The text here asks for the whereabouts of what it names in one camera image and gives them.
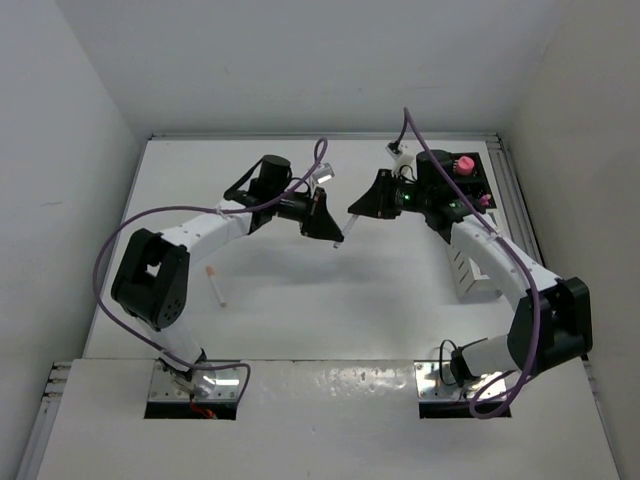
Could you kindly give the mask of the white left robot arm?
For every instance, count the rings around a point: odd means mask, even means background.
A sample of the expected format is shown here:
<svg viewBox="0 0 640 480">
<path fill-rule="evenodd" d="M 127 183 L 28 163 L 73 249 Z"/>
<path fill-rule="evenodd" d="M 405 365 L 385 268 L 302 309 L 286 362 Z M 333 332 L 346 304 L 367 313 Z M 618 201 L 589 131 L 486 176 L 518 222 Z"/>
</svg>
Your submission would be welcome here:
<svg viewBox="0 0 640 480">
<path fill-rule="evenodd" d="M 212 213 L 160 232 L 139 229 L 131 235 L 111 296 L 145 326 L 166 368 L 188 379 L 206 358 L 181 318 L 191 265 L 275 217 L 296 222 L 306 238 L 343 241 L 322 187 L 333 175 L 331 165 L 322 163 L 308 177 L 308 191 L 287 194 L 294 179 L 290 162 L 265 155 L 224 192 Z"/>
</svg>

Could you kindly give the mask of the white marker pink cap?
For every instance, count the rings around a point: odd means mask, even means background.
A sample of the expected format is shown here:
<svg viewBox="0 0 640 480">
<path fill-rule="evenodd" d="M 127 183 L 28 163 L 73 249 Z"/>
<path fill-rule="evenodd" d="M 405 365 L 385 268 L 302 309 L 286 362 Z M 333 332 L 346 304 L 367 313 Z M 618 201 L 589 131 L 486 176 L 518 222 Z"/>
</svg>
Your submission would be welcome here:
<svg viewBox="0 0 640 480">
<path fill-rule="evenodd" d="M 344 241 L 346 240 L 346 237 L 349 235 L 350 231 L 352 230 L 358 218 L 359 218 L 358 215 L 352 215 L 349 218 L 349 220 L 347 221 L 347 223 L 345 224 L 344 228 L 341 231 L 341 235 L 342 235 L 341 240 L 337 240 L 333 244 L 334 249 L 338 249 L 344 243 Z"/>
</svg>

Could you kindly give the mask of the white marker orange cap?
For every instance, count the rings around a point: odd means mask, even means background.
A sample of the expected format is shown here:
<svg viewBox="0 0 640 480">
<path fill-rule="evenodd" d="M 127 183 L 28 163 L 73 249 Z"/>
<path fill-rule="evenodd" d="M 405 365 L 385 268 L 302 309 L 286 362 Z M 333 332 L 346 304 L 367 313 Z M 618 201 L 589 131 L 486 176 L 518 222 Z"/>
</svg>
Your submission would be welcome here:
<svg viewBox="0 0 640 480">
<path fill-rule="evenodd" d="M 217 279 L 215 277 L 215 271 L 210 265 L 206 266 L 206 274 L 207 274 L 207 277 L 208 277 L 208 279 L 209 279 L 209 281 L 210 281 L 210 283 L 212 285 L 214 294 L 216 296 L 216 299 L 217 299 L 219 305 L 222 308 L 225 308 L 227 306 L 226 299 L 224 298 L 224 295 L 222 294 L 222 291 L 221 291 L 221 289 L 220 289 L 220 287 L 218 285 Z"/>
</svg>

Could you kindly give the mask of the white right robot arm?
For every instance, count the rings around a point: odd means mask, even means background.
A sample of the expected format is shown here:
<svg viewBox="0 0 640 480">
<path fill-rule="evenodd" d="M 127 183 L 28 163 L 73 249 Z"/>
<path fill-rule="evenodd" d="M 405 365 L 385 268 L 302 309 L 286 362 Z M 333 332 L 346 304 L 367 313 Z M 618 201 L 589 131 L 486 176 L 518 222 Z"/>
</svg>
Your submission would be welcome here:
<svg viewBox="0 0 640 480">
<path fill-rule="evenodd" d="M 378 171 L 349 213 L 384 220 L 423 215 L 446 244 L 484 271 L 514 311 L 507 334 L 454 349 L 449 371 L 458 386 L 495 372 L 535 377 L 592 350 L 587 285 L 561 278 L 500 234 L 472 157 L 443 150 L 413 155 L 398 143 L 387 151 L 393 167 Z"/>
</svg>

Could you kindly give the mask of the white marker pink-red cap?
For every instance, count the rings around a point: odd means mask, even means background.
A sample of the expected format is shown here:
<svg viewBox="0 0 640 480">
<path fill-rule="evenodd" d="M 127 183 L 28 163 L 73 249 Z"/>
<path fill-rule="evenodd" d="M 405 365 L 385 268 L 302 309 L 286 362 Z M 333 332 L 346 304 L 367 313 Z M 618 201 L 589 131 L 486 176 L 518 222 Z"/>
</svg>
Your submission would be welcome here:
<svg viewBox="0 0 640 480">
<path fill-rule="evenodd" d="M 491 205 L 492 197 L 489 194 L 485 194 L 478 199 L 478 203 L 487 208 Z"/>
</svg>

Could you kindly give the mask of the pink-capped clear marker jar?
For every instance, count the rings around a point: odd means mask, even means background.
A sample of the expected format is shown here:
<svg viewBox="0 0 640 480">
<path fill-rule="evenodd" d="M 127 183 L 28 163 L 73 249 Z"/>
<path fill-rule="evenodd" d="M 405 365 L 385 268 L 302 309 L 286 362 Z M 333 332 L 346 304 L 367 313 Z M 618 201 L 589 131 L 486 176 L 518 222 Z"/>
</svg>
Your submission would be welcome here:
<svg viewBox="0 0 640 480">
<path fill-rule="evenodd" d="M 454 162 L 454 172 L 459 176 L 470 176 L 475 169 L 473 158 L 463 155 Z"/>
</svg>

